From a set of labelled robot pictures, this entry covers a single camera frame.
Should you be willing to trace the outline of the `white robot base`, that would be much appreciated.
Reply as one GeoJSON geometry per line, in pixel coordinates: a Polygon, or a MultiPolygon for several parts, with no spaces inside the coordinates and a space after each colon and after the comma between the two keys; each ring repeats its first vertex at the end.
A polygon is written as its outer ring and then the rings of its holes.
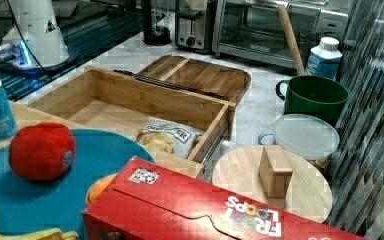
{"type": "Polygon", "coordinates": [[[15,23],[2,39],[0,60],[20,70],[50,70],[69,60],[51,0],[7,2],[15,23]]]}

